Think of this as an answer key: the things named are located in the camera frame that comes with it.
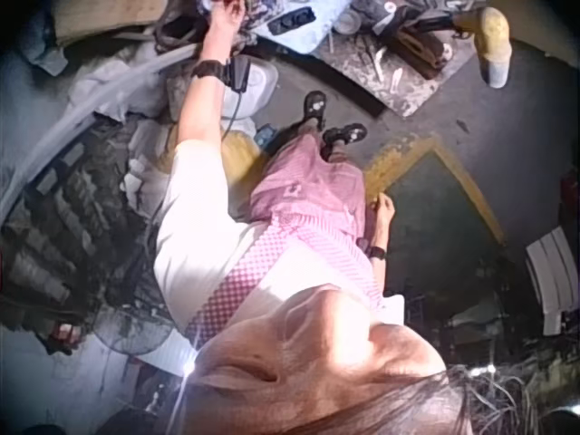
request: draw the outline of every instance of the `foot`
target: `foot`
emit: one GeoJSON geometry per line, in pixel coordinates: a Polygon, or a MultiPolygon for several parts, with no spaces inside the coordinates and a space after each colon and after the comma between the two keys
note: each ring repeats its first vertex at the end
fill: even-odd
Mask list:
{"type": "Polygon", "coordinates": [[[329,129],[324,132],[323,140],[326,145],[332,146],[338,140],[344,141],[346,145],[360,142],[367,137],[369,131],[362,124],[350,124],[342,129],[329,129]]]}
{"type": "Polygon", "coordinates": [[[304,98],[304,122],[317,120],[319,131],[324,129],[324,111],[326,111],[326,95],[321,91],[312,91],[304,98]]]}

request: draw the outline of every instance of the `blue object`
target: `blue object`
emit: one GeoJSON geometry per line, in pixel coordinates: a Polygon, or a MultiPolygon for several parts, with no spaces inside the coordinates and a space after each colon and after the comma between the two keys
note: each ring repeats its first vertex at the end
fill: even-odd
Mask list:
{"type": "Polygon", "coordinates": [[[257,147],[262,151],[266,151],[272,139],[276,136],[278,130],[272,127],[270,124],[266,124],[264,127],[257,131],[254,137],[254,142],[257,147]]]}

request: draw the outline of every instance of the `pink gingham apron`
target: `pink gingham apron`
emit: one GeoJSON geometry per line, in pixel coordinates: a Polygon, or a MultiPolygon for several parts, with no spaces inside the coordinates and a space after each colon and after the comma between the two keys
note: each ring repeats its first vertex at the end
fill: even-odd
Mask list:
{"type": "Polygon", "coordinates": [[[252,193],[251,215],[270,225],[189,323],[186,336],[198,348],[226,327],[296,242],[348,277],[371,309],[378,307],[382,293],[370,261],[355,244],[364,231],[363,174],[349,163],[323,161],[319,138],[304,135],[278,153],[252,193]]]}

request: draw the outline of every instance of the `black cable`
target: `black cable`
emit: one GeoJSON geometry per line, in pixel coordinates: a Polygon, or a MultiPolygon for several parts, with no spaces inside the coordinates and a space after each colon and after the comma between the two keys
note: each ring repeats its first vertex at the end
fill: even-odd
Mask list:
{"type": "Polygon", "coordinates": [[[226,136],[229,134],[229,131],[232,130],[232,125],[234,125],[234,121],[236,120],[237,112],[239,111],[239,106],[241,104],[242,104],[242,93],[240,92],[237,95],[237,105],[236,105],[236,109],[234,110],[234,116],[232,116],[232,119],[229,121],[229,125],[226,128],[226,132],[221,137],[221,141],[222,142],[224,141],[224,139],[226,138],[226,136]]]}

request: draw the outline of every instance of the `wooden board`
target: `wooden board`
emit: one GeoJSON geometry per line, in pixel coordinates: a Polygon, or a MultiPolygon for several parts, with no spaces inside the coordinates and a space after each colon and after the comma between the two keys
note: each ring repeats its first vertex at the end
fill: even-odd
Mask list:
{"type": "Polygon", "coordinates": [[[503,244],[505,241],[503,230],[477,183],[437,136],[422,138],[409,135],[409,137],[389,140],[364,170],[367,203],[373,201],[379,192],[392,186],[397,179],[429,153],[434,153],[439,157],[448,171],[453,174],[488,225],[498,244],[503,244]]]}
{"type": "Polygon", "coordinates": [[[384,191],[404,217],[391,225],[386,295],[424,296],[426,322],[461,313],[488,295],[478,271],[500,245],[439,156],[428,152],[384,191]]]}
{"type": "Polygon", "coordinates": [[[128,25],[154,23],[168,0],[56,0],[54,31],[58,44],[66,45],[91,34],[128,25]]]}
{"type": "Polygon", "coordinates": [[[343,36],[333,35],[333,53],[328,40],[318,47],[314,55],[349,79],[360,84],[367,92],[389,109],[406,118],[416,112],[453,74],[455,74],[475,53],[472,38],[455,39],[453,32],[437,32],[441,41],[450,44],[454,55],[443,71],[433,80],[425,80],[406,62],[394,53],[387,53],[382,59],[384,82],[379,80],[373,66],[372,56],[379,50],[373,35],[343,36]],[[393,73],[403,69],[402,79],[396,93],[391,93],[393,73]]]}

